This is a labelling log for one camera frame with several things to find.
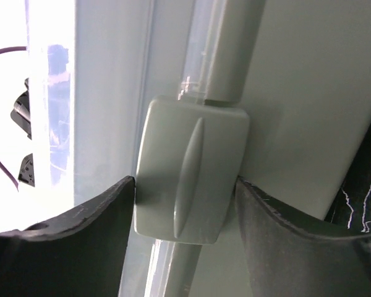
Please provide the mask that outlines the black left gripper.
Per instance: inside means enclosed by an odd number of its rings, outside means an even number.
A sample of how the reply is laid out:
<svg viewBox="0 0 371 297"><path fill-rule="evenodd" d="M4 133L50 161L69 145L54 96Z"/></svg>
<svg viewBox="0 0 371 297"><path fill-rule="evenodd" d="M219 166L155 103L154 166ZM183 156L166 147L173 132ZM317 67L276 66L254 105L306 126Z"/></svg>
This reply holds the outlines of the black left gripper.
<svg viewBox="0 0 371 297"><path fill-rule="evenodd" d="M32 125L30 116L29 78L24 80L25 90L15 99L10 113L11 120L23 132L24 139L20 141L20 167L17 179L20 183L35 187L35 164L32 152Z"/></svg>

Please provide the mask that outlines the translucent green tool box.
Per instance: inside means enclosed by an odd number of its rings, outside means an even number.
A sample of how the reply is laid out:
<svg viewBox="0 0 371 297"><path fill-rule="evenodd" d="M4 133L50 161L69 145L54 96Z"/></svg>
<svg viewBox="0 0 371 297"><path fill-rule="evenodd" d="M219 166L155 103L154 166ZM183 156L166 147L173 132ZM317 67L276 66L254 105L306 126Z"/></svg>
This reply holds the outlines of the translucent green tool box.
<svg viewBox="0 0 371 297"><path fill-rule="evenodd" d="M36 191L131 176L117 296L254 296L240 179L325 217L371 122L371 1L26 1Z"/></svg>

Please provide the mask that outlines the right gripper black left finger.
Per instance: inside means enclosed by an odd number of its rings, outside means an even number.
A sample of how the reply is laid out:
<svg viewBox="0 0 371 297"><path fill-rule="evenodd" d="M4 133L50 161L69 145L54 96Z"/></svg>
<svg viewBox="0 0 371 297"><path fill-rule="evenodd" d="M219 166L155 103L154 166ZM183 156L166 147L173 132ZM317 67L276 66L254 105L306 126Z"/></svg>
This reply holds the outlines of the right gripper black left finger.
<svg viewBox="0 0 371 297"><path fill-rule="evenodd" d="M127 176L56 217L0 233L0 296L117 296L134 196Z"/></svg>

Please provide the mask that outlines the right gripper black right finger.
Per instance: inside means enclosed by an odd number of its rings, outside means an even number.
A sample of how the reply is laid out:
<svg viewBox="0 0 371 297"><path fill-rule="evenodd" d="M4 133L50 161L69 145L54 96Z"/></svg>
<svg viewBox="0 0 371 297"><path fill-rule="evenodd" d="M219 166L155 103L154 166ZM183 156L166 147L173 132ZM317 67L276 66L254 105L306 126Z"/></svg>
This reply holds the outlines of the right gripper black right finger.
<svg viewBox="0 0 371 297"><path fill-rule="evenodd" d="M319 220L244 179L235 208L254 296L371 296L371 233Z"/></svg>

